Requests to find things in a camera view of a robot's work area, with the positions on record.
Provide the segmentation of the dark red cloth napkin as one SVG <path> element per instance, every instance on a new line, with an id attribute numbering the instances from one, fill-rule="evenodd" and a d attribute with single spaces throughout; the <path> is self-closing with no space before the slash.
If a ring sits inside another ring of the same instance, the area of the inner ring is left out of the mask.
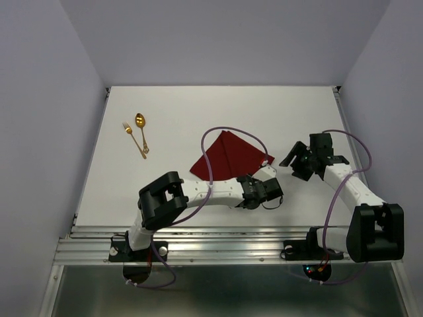
<path id="1" fill-rule="evenodd" d="M 265 153 L 230 131 L 222 131 L 206 151 L 214 181 L 253 175 L 265 160 Z"/>

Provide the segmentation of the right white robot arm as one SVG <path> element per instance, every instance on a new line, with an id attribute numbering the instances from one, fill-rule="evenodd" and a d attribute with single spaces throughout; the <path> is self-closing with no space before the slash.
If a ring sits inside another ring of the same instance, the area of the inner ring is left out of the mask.
<path id="1" fill-rule="evenodd" d="M 349 161 L 336 155 L 330 132 L 313 133 L 308 145 L 298 141 L 281 166 L 290 166 L 293 176 L 308 181 L 316 174 L 335 190 L 329 205 L 341 199 L 352 214 L 343 229 L 326 221 L 312 227 L 303 240 L 286 240 L 281 257 L 287 261 L 341 260 L 348 255 L 356 263 L 397 261 L 404 256 L 404 211 L 375 195 L 358 177 Z"/>

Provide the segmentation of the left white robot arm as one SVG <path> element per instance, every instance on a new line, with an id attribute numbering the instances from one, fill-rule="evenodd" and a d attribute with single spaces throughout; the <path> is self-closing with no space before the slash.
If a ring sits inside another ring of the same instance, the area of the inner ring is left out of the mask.
<path id="1" fill-rule="evenodd" d="M 186 209 L 221 205 L 252 210 L 274 199 L 282 200 L 283 191 L 271 166 L 253 175 L 212 182 L 184 180 L 178 172 L 168 172 L 139 191 L 139 212 L 126 232 L 124 252 L 132 260 L 142 259 L 153 233 L 174 225 Z"/>

